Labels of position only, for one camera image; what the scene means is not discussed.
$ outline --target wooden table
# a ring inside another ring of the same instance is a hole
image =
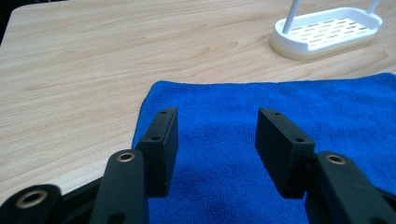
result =
[[[63,193],[130,148],[139,108],[161,79],[266,82],[396,73],[396,2],[365,46],[292,61],[268,46],[290,0],[85,0],[21,7],[0,48],[0,203],[43,183]],[[299,14],[369,0],[304,0]]]

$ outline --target screw hole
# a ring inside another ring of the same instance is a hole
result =
[[[43,189],[36,189],[22,195],[17,201],[17,207],[30,208],[43,202],[49,194]]]
[[[388,222],[382,219],[381,217],[370,217],[369,221],[372,224],[388,224]]]
[[[122,153],[117,157],[117,160],[120,162],[131,161],[133,159],[134,159],[134,153],[131,152]]]
[[[332,163],[338,164],[338,165],[344,165],[347,163],[346,160],[344,160],[343,158],[336,156],[336,155],[327,155],[326,159]]]
[[[126,219],[125,214],[115,213],[108,218],[107,224],[121,224],[125,221],[125,219]]]

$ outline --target blue cloth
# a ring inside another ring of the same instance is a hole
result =
[[[317,143],[355,161],[396,194],[396,76],[248,84],[155,83],[133,148],[161,109],[177,106],[179,150],[170,194],[149,199],[151,223],[307,223],[254,147],[259,107],[285,114]]]

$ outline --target white plastic tray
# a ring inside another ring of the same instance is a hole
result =
[[[373,13],[379,0],[366,10],[354,7],[316,12],[294,18],[300,0],[294,0],[287,19],[278,21],[270,46],[278,54],[308,60],[369,41],[382,24]]]

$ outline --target wood grain surface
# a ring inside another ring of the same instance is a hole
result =
[[[370,0],[304,0],[299,15]],[[396,2],[369,44],[311,61],[268,41],[291,0],[85,0],[15,10],[0,47],[0,203],[51,183],[63,193],[130,148],[158,80],[278,82],[396,73]]]

